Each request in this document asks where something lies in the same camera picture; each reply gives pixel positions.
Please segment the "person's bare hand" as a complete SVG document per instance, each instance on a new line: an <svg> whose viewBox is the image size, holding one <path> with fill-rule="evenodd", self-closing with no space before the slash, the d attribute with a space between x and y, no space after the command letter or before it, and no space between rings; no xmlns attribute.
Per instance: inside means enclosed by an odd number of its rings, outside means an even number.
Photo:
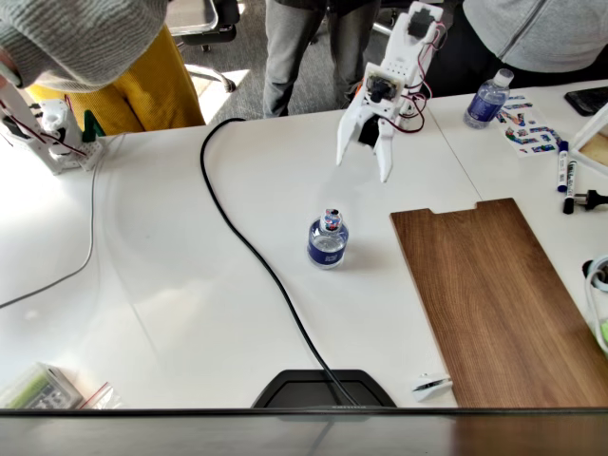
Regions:
<svg viewBox="0 0 608 456"><path fill-rule="evenodd" d="M19 86L21 84L21 79L19 77L16 66L4 50L0 51L0 62L1 86L5 86L6 84Z"/></svg>

